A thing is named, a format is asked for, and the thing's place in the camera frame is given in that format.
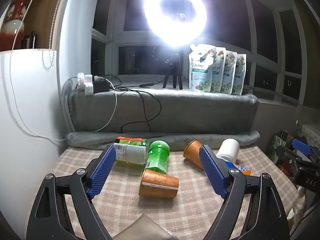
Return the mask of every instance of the white wall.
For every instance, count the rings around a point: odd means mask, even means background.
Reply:
[[[68,0],[59,50],[60,85],[78,72],[91,73],[91,31],[97,0]]]
[[[0,210],[24,239],[39,185],[66,146],[65,141],[51,142],[30,136],[21,130],[21,121],[17,124],[9,59],[10,53],[0,53]],[[56,64],[46,69],[49,66],[47,50],[14,51],[12,85],[26,125],[35,133],[60,139],[64,138],[66,129],[59,106]]]

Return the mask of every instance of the detergent pouch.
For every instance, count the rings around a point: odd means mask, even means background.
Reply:
[[[191,44],[190,48],[192,52],[189,54],[189,88],[192,91],[210,92],[216,47]]]
[[[221,90],[221,82],[224,64],[226,62],[226,48],[216,48],[216,57],[212,67],[212,80],[210,92],[219,93]]]
[[[246,54],[238,54],[237,55],[237,64],[236,64],[236,70],[235,70],[235,79],[233,81],[233,88],[232,93],[234,95],[241,95],[243,83],[244,83],[244,76],[246,71]]]
[[[237,63],[237,53],[233,51],[226,51],[226,62],[223,69],[221,93],[231,94],[233,87],[233,80],[235,77]]]

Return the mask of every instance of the white cable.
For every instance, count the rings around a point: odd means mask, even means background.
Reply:
[[[28,11],[29,11],[29,8],[30,8],[32,2],[33,2],[33,0],[30,0],[30,3],[29,3],[29,5],[28,5],[28,7],[27,7],[27,10],[26,10],[26,12],[25,12],[25,14],[24,14],[24,16],[23,16],[23,18],[22,18],[22,20],[21,20],[20,26],[19,26],[19,28],[18,28],[18,30],[17,30],[16,36],[15,36],[14,41],[13,41],[12,49],[11,49],[11,52],[10,52],[9,77],[10,77],[10,84],[11,84],[13,99],[14,99],[14,103],[15,103],[15,106],[16,106],[16,109],[17,109],[18,116],[19,116],[21,122],[23,123],[23,125],[24,125],[24,126],[26,127],[26,129],[28,130],[27,133],[28,133],[29,135],[35,136],[35,137],[44,138],[44,139],[48,139],[48,140],[54,140],[54,141],[65,141],[66,139],[54,139],[54,138],[50,138],[50,137],[38,135],[38,134],[34,133],[33,131],[31,131],[31,130],[28,128],[28,126],[27,126],[27,125],[25,124],[25,122],[23,121],[23,119],[22,119],[22,117],[21,117],[21,114],[20,114],[20,111],[19,111],[19,109],[18,109],[17,100],[16,100],[16,96],[15,96],[15,93],[14,93],[13,85],[12,85],[12,79],[11,79],[11,58],[12,58],[12,52],[13,52],[13,50],[14,50],[14,46],[15,46],[15,44],[16,44],[17,36],[18,36],[19,31],[20,31],[20,28],[21,28],[21,26],[22,26],[22,24],[23,24],[23,21],[24,21],[26,15],[27,15]]]
[[[113,86],[113,84],[111,83],[111,81],[110,81],[110,80],[108,80],[108,79],[106,79],[106,78],[104,78],[104,77],[98,77],[98,78],[102,78],[102,79],[104,79],[104,80],[108,81],[108,82],[111,84],[111,86],[112,86],[112,88],[113,88],[113,91],[115,92],[115,96],[116,96],[116,104],[115,104],[115,109],[113,110],[113,113],[112,113],[112,115],[111,115],[111,117],[110,117],[109,121],[107,122],[107,124],[106,124],[104,127],[100,128],[99,130],[96,130],[96,131],[94,131],[94,132],[99,132],[99,131],[101,131],[103,128],[105,128],[105,127],[110,123],[111,119],[113,118],[113,115],[114,115],[114,114],[115,114],[115,112],[116,112],[117,103],[118,103],[118,101],[117,101],[117,91],[116,91],[115,87]]]

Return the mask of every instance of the green bottle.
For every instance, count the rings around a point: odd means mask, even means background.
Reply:
[[[145,169],[167,174],[169,145],[164,141],[154,141],[149,147],[148,160]]]

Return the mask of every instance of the red vase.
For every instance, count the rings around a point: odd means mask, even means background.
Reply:
[[[30,0],[13,0],[4,17],[0,29],[0,51],[11,50],[14,38],[26,13]],[[23,39],[24,24],[22,23],[14,48],[18,49]]]

